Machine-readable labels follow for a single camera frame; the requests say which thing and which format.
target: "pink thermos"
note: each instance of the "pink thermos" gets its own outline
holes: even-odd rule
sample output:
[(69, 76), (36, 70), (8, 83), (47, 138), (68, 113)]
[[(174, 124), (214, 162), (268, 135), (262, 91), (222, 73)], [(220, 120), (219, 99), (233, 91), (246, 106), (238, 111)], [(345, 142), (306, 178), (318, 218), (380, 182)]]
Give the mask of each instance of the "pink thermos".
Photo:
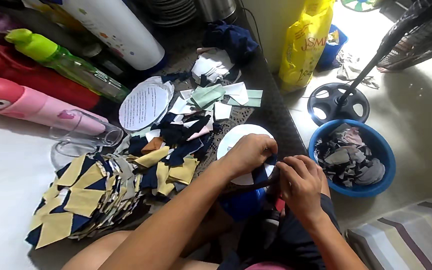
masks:
[(87, 118), (75, 118), (74, 123), (71, 121), (59, 121), (60, 119), (72, 119), (73, 116), (65, 112), (69, 110), (80, 110), (108, 122), (106, 118), (87, 110), (55, 99), (35, 89), (0, 78), (0, 114), (68, 131), (76, 127), (76, 131), (93, 136), (105, 131), (103, 124)]

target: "orange fabric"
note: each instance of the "orange fabric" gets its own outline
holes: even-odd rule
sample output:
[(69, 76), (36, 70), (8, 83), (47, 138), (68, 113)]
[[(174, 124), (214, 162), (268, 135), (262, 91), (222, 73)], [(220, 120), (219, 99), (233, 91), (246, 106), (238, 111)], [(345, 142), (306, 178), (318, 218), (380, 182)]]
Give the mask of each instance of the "orange fabric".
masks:
[(158, 150), (161, 148), (161, 145), (163, 144), (163, 138), (161, 137), (154, 137), (148, 144), (146, 144), (145, 147), (141, 149), (141, 154), (147, 155), (154, 150)]

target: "blue plastic stool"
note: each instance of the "blue plastic stool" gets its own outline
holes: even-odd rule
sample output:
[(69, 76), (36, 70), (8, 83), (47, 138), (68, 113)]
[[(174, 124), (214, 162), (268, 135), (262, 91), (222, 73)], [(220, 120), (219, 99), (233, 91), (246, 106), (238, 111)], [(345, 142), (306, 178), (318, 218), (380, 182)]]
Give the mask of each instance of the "blue plastic stool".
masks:
[(227, 199), (220, 200), (219, 203), (234, 221), (242, 221), (260, 212), (263, 200), (266, 196), (264, 187), (237, 194)]

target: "metal pot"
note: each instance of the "metal pot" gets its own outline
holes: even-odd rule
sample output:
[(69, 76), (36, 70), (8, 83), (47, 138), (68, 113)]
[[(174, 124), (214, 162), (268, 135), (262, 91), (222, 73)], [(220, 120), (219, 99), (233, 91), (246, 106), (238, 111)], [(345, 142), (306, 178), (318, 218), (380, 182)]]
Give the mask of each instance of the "metal pot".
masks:
[(194, 0), (194, 3), (202, 19), (207, 23), (229, 19), (236, 11), (234, 0)]

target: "knee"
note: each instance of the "knee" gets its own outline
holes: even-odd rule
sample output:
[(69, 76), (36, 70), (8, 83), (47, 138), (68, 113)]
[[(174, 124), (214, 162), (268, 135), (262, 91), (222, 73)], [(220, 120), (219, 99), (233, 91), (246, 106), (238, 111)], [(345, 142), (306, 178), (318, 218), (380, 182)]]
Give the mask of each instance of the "knee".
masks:
[(120, 230), (101, 237), (71, 258), (62, 270), (98, 270), (131, 232)]

